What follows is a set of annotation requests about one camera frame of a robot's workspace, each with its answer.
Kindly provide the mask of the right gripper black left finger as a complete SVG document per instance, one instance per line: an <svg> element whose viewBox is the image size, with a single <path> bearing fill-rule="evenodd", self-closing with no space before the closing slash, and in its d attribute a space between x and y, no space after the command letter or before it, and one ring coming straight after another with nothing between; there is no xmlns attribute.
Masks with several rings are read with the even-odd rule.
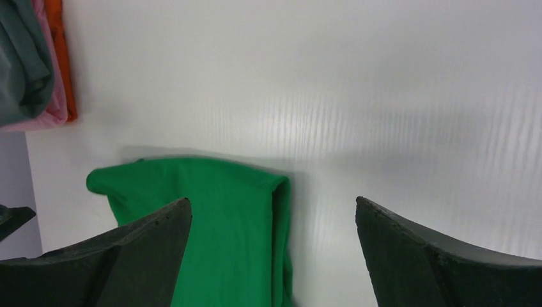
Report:
<svg viewBox="0 0 542 307"><path fill-rule="evenodd" d="M37 258L1 262L2 306L170 306L192 208L155 212Z"/></svg>

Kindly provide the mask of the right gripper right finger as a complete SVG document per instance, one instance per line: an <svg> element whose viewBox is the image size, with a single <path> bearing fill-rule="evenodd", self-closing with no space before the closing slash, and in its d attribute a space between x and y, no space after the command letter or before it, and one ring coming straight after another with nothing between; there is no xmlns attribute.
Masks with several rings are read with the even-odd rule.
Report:
<svg viewBox="0 0 542 307"><path fill-rule="evenodd" d="M540 306L541 261L417 224L359 196L355 222L379 306Z"/></svg>

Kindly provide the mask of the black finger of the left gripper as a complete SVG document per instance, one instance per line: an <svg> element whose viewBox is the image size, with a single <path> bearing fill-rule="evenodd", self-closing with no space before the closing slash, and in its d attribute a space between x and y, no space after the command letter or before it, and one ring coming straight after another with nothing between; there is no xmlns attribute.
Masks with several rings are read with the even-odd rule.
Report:
<svg viewBox="0 0 542 307"><path fill-rule="evenodd" d="M32 218L36 212L29 207L8 208L1 205L1 233L0 241L5 240Z"/></svg>

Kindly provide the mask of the green t-shirt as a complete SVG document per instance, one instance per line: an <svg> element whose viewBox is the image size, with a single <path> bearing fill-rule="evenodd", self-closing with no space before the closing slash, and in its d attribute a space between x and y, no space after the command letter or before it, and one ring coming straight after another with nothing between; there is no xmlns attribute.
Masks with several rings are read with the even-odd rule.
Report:
<svg viewBox="0 0 542 307"><path fill-rule="evenodd" d="M141 159L93 170L120 225L177 199L192 226L173 306L291 306L288 177L203 157Z"/></svg>

